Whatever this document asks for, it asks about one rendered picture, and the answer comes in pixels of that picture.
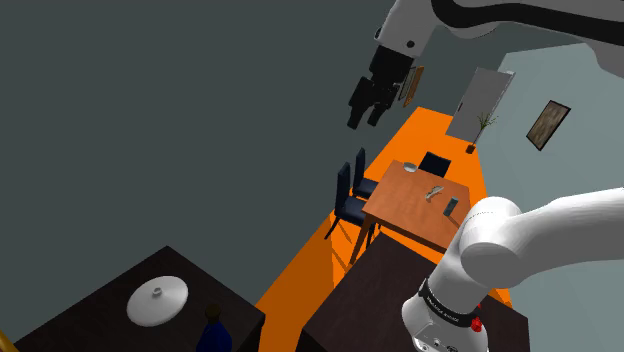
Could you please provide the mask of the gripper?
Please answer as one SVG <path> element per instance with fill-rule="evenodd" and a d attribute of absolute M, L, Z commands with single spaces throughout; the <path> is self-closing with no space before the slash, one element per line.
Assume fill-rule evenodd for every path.
<path fill-rule="evenodd" d="M 379 45 L 369 66 L 372 73 L 371 80 L 361 77 L 349 100 L 351 108 L 347 126 L 353 130 L 363 117 L 363 114 L 373 105 L 367 123 L 376 126 L 382 115 L 391 108 L 398 87 L 404 81 L 414 62 L 414 58 Z M 376 90 L 383 96 L 376 102 Z"/>

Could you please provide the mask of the dark blue chair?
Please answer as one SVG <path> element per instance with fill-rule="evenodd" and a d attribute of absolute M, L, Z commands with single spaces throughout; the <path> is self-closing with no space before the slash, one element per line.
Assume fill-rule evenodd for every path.
<path fill-rule="evenodd" d="M 340 220 L 359 226 L 360 228 L 363 227 L 365 214 L 362 212 L 362 209 L 366 202 L 350 194 L 350 172 L 350 163 L 345 162 L 337 173 L 334 203 L 335 219 L 327 234 L 324 236 L 325 239 L 331 235 Z"/>
<path fill-rule="evenodd" d="M 432 152 L 427 152 L 421 160 L 418 168 L 422 171 L 444 178 L 450 167 L 451 161 L 438 156 Z"/>
<path fill-rule="evenodd" d="M 360 148 L 355 158 L 352 194 L 359 198 L 369 199 L 378 182 L 364 177 L 365 160 L 366 151 L 364 148 Z"/>

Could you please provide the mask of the wooden dining table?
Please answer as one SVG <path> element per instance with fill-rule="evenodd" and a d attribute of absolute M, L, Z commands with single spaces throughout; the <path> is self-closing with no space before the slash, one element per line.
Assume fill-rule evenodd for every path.
<path fill-rule="evenodd" d="M 471 208 L 469 188 L 422 170 L 407 172 L 401 162 L 392 159 L 374 161 L 365 174 L 376 178 L 378 185 L 362 209 L 365 220 L 349 262 L 358 259 L 373 223 L 413 240 L 412 249 L 439 262 Z M 426 193 L 434 186 L 444 189 L 426 201 Z M 452 197 L 459 202 L 450 216 L 444 216 Z"/>

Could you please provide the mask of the potted plant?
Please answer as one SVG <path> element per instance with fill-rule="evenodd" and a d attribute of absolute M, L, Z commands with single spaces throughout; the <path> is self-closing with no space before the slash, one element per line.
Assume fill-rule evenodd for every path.
<path fill-rule="evenodd" d="M 480 138 L 480 136 L 482 135 L 482 133 L 484 132 L 484 130 L 495 124 L 497 118 L 493 117 L 491 113 L 481 113 L 477 116 L 478 122 L 479 122 L 479 131 L 477 133 L 477 135 L 475 136 L 475 138 L 473 139 L 473 141 L 466 147 L 466 153 L 467 154 L 472 154 L 475 149 L 476 149 L 476 143 L 478 141 L 478 139 Z"/>

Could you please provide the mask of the grey door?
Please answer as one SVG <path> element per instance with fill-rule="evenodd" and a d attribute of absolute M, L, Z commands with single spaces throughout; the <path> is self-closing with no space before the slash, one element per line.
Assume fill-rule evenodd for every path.
<path fill-rule="evenodd" d="M 477 67 L 446 134 L 475 142 L 481 133 L 480 120 L 494 112 L 514 76 L 513 71 L 500 72 Z"/>

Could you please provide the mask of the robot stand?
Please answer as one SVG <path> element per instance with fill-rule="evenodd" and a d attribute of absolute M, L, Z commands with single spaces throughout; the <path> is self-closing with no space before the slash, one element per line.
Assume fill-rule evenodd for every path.
<path fill-rule="evenodd" d="M 304 325 L 295 352 L 419 352 L 401 309 L 435 267 L 378 236 Z"/>

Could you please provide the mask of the dark blue bottle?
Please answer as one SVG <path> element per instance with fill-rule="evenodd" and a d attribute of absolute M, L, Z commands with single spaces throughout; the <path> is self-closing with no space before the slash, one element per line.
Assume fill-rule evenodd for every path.
<path fill-rule="evenodd" d="M 196 345 L 195 352 L 232 352 L 232 338 L 220 321 L 221 308 L 209 304 L 205 309 L 207 324 Z"/>

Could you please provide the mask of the white round lid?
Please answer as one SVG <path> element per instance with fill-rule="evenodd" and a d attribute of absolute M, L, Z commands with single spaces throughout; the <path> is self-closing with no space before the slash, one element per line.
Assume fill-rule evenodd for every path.
<path fill-rule="evenodd" d="M 155 327 L 173 319 L 185 306 L 189 289 L 176 276 L 159 276 L 139 286 L 127 302 L 131 322 L 141 327 Z"/>

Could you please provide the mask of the dark brown table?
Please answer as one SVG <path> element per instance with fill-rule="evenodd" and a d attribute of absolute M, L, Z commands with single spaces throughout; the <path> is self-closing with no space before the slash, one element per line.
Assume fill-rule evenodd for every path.
<path fill-rule="evenodd" d="M 127 317 L 127 301 L 144 282 L 176 276 L 189 289 L 172 320 L 140 327 Z M 258 352 L 265 314 L 169 246 L 36 328 L 14 346 L 19 352 L 195 352 L 206 325 L 205 309 L 221 308 L 232 352 Z"/>

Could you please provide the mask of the wooden framed wall picture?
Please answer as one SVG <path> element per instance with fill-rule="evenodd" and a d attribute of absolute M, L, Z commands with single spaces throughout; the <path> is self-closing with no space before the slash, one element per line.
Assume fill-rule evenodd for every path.
<path fill-rule="evenodd" d="M 407 107 L 412 102 L 423 72 L 423 66 L 411 67 L 408 71 L 397 98 L 398 101 L 402 101 L 403 107 Z"/>

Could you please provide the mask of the dark framed wall picture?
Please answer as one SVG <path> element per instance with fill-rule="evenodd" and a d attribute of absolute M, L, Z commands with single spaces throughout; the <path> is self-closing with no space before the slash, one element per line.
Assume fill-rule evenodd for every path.
<path fill-rule="evenodd" d="M 570 111 L 570 107 L 550 100 L 529 129 L 527 139 L 542 151 Z"/>

